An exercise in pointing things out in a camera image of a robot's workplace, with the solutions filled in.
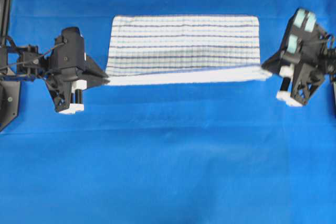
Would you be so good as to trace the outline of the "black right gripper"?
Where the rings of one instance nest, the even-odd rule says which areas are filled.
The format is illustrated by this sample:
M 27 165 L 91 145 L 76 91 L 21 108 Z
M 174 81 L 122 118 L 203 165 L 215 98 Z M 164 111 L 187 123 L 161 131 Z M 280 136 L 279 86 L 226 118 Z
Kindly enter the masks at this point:
M 284 37 L 280 49 L 262 63 L 261 68 L 283 78 L 276 98 L 288 106 L 307 105 L 324 82 L 323 66 L 328 56 L 328 33 L 315 24 L 310 40 L 299 43 L 295 54 L 286 52 Z

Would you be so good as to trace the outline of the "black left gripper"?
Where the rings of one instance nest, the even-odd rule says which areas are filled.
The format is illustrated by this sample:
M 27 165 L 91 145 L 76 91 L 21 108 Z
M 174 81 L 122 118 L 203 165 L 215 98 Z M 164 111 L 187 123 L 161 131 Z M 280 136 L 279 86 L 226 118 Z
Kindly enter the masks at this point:
M 55 48 L 49 57 L 46 86 L 57 113 L 83 111 L 83 91 L 109 82 L 109 76 L 86 55 L 85 50 L 67 50 L 62 35 L 55 39 Z

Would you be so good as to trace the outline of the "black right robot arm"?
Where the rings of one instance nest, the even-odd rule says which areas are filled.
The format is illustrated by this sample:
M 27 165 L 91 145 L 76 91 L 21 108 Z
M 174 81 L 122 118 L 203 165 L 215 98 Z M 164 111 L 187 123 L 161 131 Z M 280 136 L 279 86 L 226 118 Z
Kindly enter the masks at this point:
M 289 22 L 278 51 L 261 67 L 282 77 L 276 98 L 288 106 L 307 105 L 325 75 L 335 82 L 334 36 L 315 24 L 305 31 Z

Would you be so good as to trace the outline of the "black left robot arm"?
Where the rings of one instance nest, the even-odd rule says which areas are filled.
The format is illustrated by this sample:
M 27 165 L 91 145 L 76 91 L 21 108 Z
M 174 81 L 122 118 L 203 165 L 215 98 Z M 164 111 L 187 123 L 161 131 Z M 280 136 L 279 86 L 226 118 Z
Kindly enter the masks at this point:
M 18 55 L 13 64 L 16 72 L 5 80 L 44 80 L 55 106 L 61 114 L 75 114 L 85 109 L 83 92 L 109 83 L 108 75 L 85 52 L 85 41 L 78 27 L 61 31 L 55 44 L 41 54 L 37 46 L 18 47 L 10 36 L 5 36 L 10 45 L 1 48 L 1 53 Z

